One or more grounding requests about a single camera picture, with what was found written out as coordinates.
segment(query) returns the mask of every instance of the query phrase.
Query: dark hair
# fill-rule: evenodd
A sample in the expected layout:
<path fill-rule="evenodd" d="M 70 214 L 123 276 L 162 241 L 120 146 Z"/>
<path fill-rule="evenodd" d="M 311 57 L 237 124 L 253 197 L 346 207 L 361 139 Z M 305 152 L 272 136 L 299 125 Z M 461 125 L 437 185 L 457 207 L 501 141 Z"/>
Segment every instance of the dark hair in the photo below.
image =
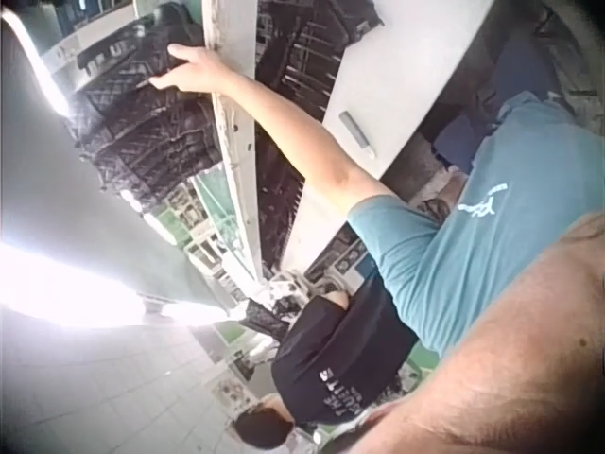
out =
<path fill-rule="evenodd" d="M 260 405 L 237 416 L 232 427 L 242 442 L 257 449 L 275 449 L 285 443 L 294 425 L 276 410 Z"/>
<path fill-rule="evenodd" d="M 372 419 L 351 430 L 341 433 L 336 438 L 329 440 L 320 449 L 320 454 L 346 454 L 348 453 L 359 440 L 361 440 L 370 430 L 382 420 L 382 418 Z"/>

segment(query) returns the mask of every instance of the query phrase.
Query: white logo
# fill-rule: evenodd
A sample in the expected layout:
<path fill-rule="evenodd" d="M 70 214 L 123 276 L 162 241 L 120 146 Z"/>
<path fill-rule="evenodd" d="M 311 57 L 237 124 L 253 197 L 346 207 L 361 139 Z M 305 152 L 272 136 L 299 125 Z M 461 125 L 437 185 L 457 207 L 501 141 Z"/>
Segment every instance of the white logo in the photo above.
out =
<path fill-rule="evenodd" d="M 495 215 L 495 212 L 493 211 L 493 195 L 498 192 L 506 191 L 508 188 L 509 186 L 506 183 L 494 186 L 480 203 L 477 205 L 465 205 L 461 203 L 458 205 L 458 210 L 471 213 L 471 218 L 483 218 L 488 215 Z"/>

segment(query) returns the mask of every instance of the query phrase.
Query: teal t-shirt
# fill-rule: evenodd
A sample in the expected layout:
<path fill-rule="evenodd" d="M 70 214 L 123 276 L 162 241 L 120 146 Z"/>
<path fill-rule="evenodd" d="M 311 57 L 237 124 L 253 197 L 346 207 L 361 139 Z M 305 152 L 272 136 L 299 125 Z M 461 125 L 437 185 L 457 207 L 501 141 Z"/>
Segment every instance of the teal t-shirt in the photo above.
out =
<path fill-rule="evenodd" d="M 349 214 L 401 320 L 441 356 L 542 250 L 605 208 L 601 137 L 529 93 L 511 99 L 499 121 L 440 228 L 390 196 Z"/>

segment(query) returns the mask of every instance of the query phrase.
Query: shirt sleeve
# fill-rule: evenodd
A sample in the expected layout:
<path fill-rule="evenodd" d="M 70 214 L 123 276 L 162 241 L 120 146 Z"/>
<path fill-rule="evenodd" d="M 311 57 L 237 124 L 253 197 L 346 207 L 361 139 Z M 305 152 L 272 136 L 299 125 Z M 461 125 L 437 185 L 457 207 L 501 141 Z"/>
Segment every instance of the shirt sleeve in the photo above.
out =
<path fill-rule="evenodd" d="M 397 299 L 416 276 L 439 225 L 395 196 L 374 196 L 353 207 L 348 221 L 376 262 L 385 287 Z"/>
<path fill-rule="evenodd" d="M 278 357 L 295 357 L 298 364 L 314 358 L 332 337 L 346 311 L 321 296 L 314 297 L 287 333 Z"/>

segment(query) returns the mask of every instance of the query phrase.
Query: white countertop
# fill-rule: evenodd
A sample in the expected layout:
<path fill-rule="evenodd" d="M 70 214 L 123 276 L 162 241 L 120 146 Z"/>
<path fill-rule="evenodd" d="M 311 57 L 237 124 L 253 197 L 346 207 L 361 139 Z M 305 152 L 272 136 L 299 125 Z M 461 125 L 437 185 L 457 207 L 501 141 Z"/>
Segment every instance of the white countertop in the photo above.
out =
<path fill-rule="evenodd" d="M 483 24 L 493 0 L 374 0 L 385 23 L 349 47 L 323 125 L 379 178 L 417 130 Z M 349 111 L 377 154 L 362 151 L 338 119 Z M 308 185 L 282 270 L 305 272 L 345 219 Z"/>

